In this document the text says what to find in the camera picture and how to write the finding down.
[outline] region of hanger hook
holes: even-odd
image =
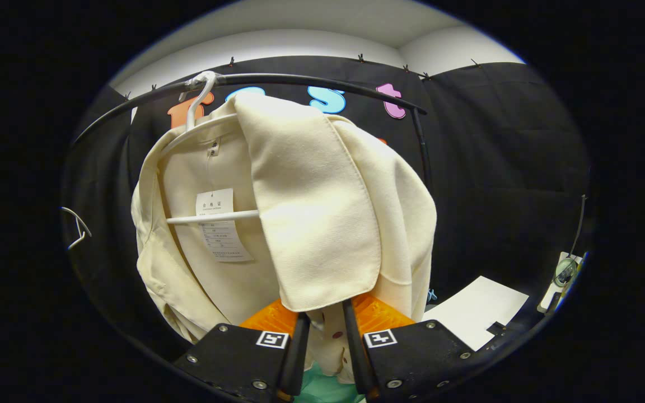
[[[189,112],[186,116],[186,131],[194,127],[195,109],[197,109],[198,105],[200,105],[200,103],[203,102],[203,99],[205,98],[205,96],[213,89],[213,85],[216,83],[215,72],[204,71],[201,74],[198,74],[197,76],[195,76],[192,80],[190,80],[190,82],[197,83],[197,82],[203,82],[204,80],[205,80],[205,85],[203,87],[203,90],[200,92],[200,95],[197,97],[197,99],[195,99],[194,102],[191,103],[189,106]]]

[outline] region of cream fabric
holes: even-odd
[[[197,342],[215,324],[240,324],[281,298],[307,312],[306,368],[354,383],[341,301],[366,291],[415,321],[427,298],[436,210],[417,174],[349,120],[314,107],[239,92],[210,115],[237,113],[177,146],[164,134],[141,168],[131,215],[138,271],[166,321]],[[207,158],[216,140],[218,155]],[[197,224],[195,195],[233,188],[236,221],[254,260],[215,261]]]

